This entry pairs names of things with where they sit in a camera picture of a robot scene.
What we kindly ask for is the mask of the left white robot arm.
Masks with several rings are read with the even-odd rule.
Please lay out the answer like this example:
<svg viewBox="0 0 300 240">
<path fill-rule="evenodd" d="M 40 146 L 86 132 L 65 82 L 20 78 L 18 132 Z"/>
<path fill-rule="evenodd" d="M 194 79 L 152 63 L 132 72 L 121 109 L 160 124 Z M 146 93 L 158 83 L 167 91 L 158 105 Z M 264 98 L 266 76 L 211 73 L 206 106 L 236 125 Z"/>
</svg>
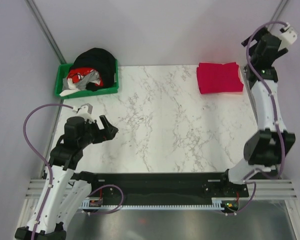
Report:
<svg viewBox="0 0 300 240">
<path fill-rule="evenodd" d="M 67 119 L 63 135 L 50 152 L 46 181 L 33 216 L 26 226 L 17 228 L 15 239 L 66 239 L 67 225 L 82 201 L 99 193 L 100 185 L 89 173 L 85 178 L 76 178 L 72 192 L 66 194 L 68 183 L 83 157 L 83 150 L 91 144 L 113 140 L 118 132 L 105 115 L 99 118 L 102 129 L 88 113 Z"/>
</svg>

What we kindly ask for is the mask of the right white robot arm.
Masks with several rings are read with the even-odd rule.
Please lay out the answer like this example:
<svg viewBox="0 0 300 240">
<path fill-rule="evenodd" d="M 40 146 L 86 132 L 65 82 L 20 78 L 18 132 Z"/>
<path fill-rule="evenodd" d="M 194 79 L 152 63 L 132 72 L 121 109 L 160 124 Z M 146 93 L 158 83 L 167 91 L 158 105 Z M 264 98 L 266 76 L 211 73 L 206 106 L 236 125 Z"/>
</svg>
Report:
<svg viewBox="0 0 300 240">
<path fill-rule="evenodd" d="M 262 27 L 242 42 L 246 48 L 247 91 L 257 131 L 245 143 L 242 160 L 222 175 L 219 191 L 225 197 L 251 184 L 257 174 L 278 180 L 283 173 L 286 156 L 296 141 L 296 135 L 287 131 L 281 115 L 279 79 L 273 63 L 288 52 L 288 46 L 297 40 L 297 36 L 289 25 L 281 28 L 278 36 Z"/>
</svg>

